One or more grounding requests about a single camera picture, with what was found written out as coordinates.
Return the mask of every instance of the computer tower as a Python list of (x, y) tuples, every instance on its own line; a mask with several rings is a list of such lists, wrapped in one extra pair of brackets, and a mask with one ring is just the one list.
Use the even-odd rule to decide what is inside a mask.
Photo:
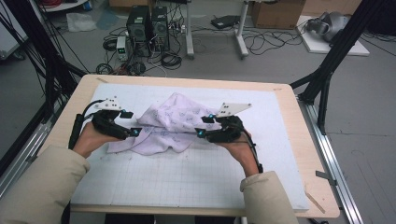
[(153, 37), (148, 6), (132, 6), (126, 27), (131, 43), (147, 42)]
[(152, 10), (151, 22), (154, 33), (154, 45), (156, 51), (169, 50), (169, 30), (166, 7), (155, 7)]
[(137, 42), (134, 45), (134, 55), (137, 57), (149, 57), (153, 47), (148, 42)]

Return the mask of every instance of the human hand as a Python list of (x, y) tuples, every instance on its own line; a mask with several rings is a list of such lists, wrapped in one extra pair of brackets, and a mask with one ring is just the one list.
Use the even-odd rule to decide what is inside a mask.
[(246, 177), (259, 173), (245, 133), (241, 133), (241, 136), (231, 143), (216, 143), (216, 145), (225, 147), (230, 152), (233, 158), (241, 164)]
[(93, 151), (107, 142), (117, 142), (118, 139), (109, 135), (99, 133), (93, 127), (92, 122), (85, 124), (81, 135), (79, 136), (73, 151), (77, 152), (84, 158), (88, 158)]

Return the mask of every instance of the beige sleeve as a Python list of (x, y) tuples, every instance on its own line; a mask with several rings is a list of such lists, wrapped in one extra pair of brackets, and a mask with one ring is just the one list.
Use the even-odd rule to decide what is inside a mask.
[(252, 175), (241, 182), (247, 222), (298, 224), (286, 191), (275, 172)]
[(0, 201), (0, 223), (59, 223), (89, 169), (76, 152), (47, 148)]

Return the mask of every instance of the white cloth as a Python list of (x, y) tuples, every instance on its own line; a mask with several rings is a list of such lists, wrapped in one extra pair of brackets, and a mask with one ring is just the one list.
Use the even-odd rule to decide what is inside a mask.
[(201, 120), (201, 117), (216, 112), (180, 93), (174, 93), (162, 105), (152, 105), (137, 119), (143, 128), (138, 137), (110, 143), (107, 152), (131, 149), (142, 155), (152, 155), (165, 152), (169, 147), (175, 152), (182, 152), (197, 138), (195, 128), (219, 128), (217, 123), (206, 124)]

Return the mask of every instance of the small black box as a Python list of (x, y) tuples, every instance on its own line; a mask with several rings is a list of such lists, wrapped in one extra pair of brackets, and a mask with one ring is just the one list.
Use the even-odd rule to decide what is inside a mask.
[(224, 29), (226, 27), (234, 26), (239, 23), (240, 16), (224, 16), (212, 20), (212, 25), (218, 29)]

